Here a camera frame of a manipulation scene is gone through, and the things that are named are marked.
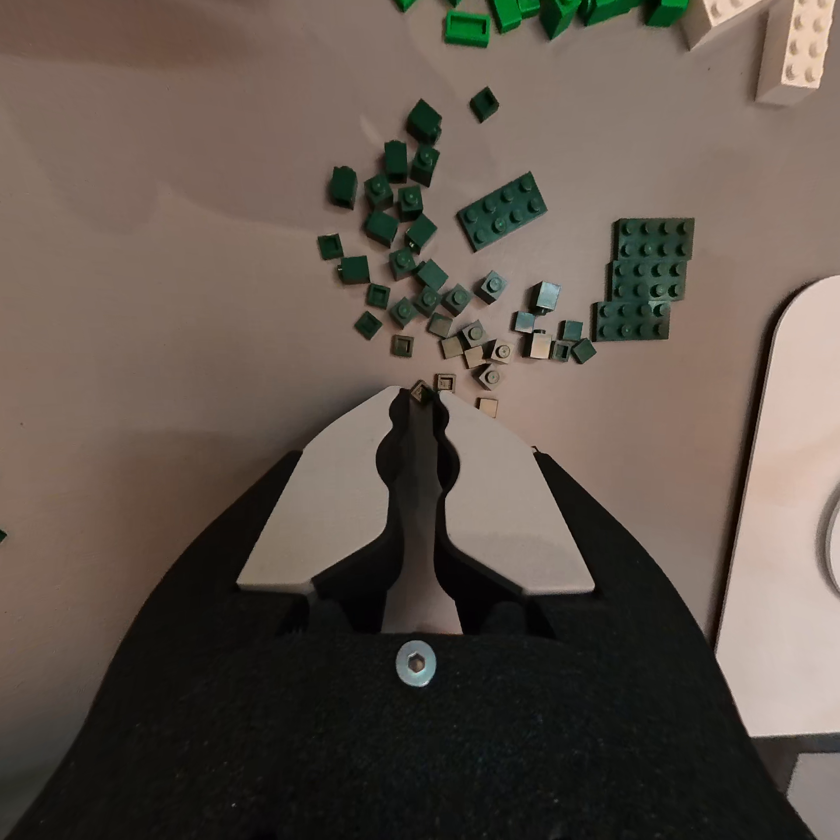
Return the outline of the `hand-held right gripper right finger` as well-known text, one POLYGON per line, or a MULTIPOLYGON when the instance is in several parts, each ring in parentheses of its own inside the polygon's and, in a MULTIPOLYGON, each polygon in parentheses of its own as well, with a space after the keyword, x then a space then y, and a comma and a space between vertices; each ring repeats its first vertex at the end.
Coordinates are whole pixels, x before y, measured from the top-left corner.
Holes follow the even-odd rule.
POLYGON ((441 494, 434 533, 437 581, 463 634, 477 634, 498 604, 595 592, 533 448, 451 392, 435 397, 441 494))

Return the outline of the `pile of dark green pieces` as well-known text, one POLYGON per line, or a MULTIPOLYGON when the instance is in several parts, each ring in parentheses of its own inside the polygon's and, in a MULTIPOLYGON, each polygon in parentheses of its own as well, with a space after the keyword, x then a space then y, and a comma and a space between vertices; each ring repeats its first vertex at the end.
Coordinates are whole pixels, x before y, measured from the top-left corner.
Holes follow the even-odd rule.
POLYGON ((333 335, 321 323, 320 299, 308 299, 308 344, 331 363, 352 404, 387 385, 408 386, 409 373, 452 382, 460 368, 463 397, 492 403, 501 386, 503 417, 576 412, 576 368, 554 312, 571 281, 576 237, 550 190, 553 170, 532 154, 530 130, 506 101, 483 88, 469 104, 442 113, 418 100, 402 134, 377 151, 363 181, 354 166, 335 165, 325 194, 344 230, 319 232, 318 252, 336 287, 352 289, 353 331, 333 335), (473 252, 456 214, 531 172, 547 213, 473 252), (483 371, 500 368, 487 383, 483 371))

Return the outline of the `white lego brick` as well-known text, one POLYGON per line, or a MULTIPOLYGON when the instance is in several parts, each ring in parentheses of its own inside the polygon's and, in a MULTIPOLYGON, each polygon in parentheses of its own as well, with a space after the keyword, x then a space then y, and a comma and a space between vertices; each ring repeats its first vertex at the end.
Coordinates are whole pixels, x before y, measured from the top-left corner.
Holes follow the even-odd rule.
POLYGON ((749 16, 762 1, 688 1, 679 25, 688 50, 697 49, 749 16))
POLYGON ((755 101, 787 107, 821 84, 834 1, 777 1, 769 11, 755 101))

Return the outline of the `white book stand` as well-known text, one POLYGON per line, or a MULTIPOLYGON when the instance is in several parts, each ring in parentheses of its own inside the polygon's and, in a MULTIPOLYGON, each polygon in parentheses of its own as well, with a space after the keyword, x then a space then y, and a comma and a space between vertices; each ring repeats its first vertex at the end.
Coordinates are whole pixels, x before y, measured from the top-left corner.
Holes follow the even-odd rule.
POLYGON ((773 331, 716 643, 751 737, 839 729, 839 278, 773 331))

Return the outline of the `dark green lego plate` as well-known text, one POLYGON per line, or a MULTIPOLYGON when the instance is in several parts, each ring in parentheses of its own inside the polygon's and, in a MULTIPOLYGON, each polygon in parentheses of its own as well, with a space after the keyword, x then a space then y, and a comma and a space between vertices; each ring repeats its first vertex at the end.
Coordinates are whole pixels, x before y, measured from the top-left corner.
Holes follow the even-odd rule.
POLYGON ((530 171, 460 209, 457 220, 473 252, 495 244, 548 209, 530 171))
POLYGON ((600 301, 594 312, 596 342, 660 341, 669 337, 669 301, 600 301))
POLYGON ((614 259, 692 257, 693 217, 622 217, 614 224, 614 259))
POLYGON ((682 301, 686 259, 615 259, 610 265, 612 301, 682 301))

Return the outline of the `pile of bright green pieces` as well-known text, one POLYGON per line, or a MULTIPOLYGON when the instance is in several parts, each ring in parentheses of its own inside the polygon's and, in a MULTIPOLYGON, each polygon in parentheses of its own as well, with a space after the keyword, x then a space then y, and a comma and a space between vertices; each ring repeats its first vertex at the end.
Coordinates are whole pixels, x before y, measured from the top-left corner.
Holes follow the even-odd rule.
POLYGON ((642 7, 647 26, 667 28, 686 12, 688 1, 488 1, 488 14, 466 12, 460 1, 447 1, 444 42, 454 46, 486 48, 490 27, 504 35, 524 21, 538 19, 549 40, 560 37, 578 18, 584 26, 594 26, 624 16, 642 7))

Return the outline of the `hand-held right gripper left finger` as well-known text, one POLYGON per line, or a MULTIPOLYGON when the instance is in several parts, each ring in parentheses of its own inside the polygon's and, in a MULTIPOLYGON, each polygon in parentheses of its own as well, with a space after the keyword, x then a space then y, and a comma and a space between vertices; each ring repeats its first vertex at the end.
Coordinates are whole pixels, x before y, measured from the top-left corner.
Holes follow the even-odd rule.
POLYGON ((335 603, 355 632, 378 634, 403 570, 394 487, 409 424, 408 390, 391 385, 322 430, 292 468, 239 590, 335 603))

